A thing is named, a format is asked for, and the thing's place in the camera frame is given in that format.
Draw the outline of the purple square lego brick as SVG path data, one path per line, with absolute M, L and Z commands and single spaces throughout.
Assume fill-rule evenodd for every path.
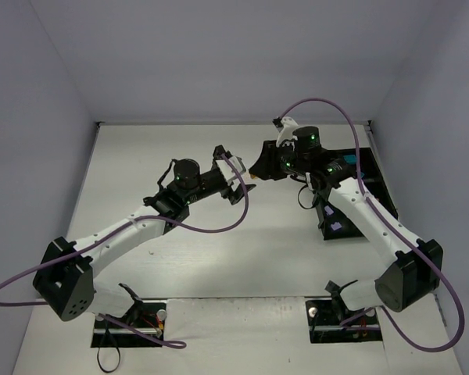
M 330 225 L 331 230 L 338 231 L 342 229 L 342 224 L 340 222 L 334 222 Z

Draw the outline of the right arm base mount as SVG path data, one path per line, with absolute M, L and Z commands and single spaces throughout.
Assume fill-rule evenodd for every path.
M 374 309 L 349 310 L 340 293 L 352 281 L 339 286 L 329 281 L 327 297 L 308 298 L 305 301 L 306 318 L 311 344 L 352 344 L 383 341 L 378 316 Z

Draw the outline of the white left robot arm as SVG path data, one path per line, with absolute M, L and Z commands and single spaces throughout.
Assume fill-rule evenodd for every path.
M 192 159 L 172 160 L 173 180 L 143 200 L 135 212 L 118 223 L 76 241 L 53 240 L 34 276 L 33 286 L 64 322 L 82 313 L 121 318 L 139 310 L 142 300 L 126 284 L 102 283 L 98 275 L 111 263 L 147 241 L 176 227 L 186 228 L 190 206 L 219 194 L 232 205 L 247 200 L 251 184 L 241 180 L 246 168 L 241 158 L 215 147 L 210 170 L 201 172 Z

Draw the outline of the teal long lego brick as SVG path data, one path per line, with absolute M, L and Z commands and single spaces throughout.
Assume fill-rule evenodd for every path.
M 354 165 L 356 164 L 357 158 L 355 155 L 344 155 L 343 159 L 345 160 L 346 163 L 349 165 Z

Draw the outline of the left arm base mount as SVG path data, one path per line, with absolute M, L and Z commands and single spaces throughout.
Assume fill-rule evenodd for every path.
M 165 332 L 167 315 L 165 300 L 145 300 L 126 284 L 119 283 L 119 288 L 125 290 L 133 305 L 121 317 L 110 315 L 119 323 L 124 323 L 142 332 L 145 336 L 154 338 L 150 341 L 133 331 L 123 328 L 107 320 L 96 320 L 91 339 L 92 348 L 161 348 Z

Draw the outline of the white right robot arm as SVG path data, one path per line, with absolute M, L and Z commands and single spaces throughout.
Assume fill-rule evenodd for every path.
M 399 313 L 439 286 L 441 245 L 422 240 L 391 215 L 342 155 L 321 146 L 317 127 L 293 127 L 265 141 L 249 172 L 261 180 L 305 179 L 318 201 L 344 214 L 371 243 L 383 273 L 343 287 L 328 285 L 348 310 L 383 305 Z

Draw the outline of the purple small lego brick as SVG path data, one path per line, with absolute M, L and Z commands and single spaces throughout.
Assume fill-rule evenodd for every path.
M 324 211 L 326 212 L 326 214 L 327 214 L 328 216 L 334 214 L 334 210 L 333 210 L 329 205 L 326 205 L 326 206 L 324 207 Z

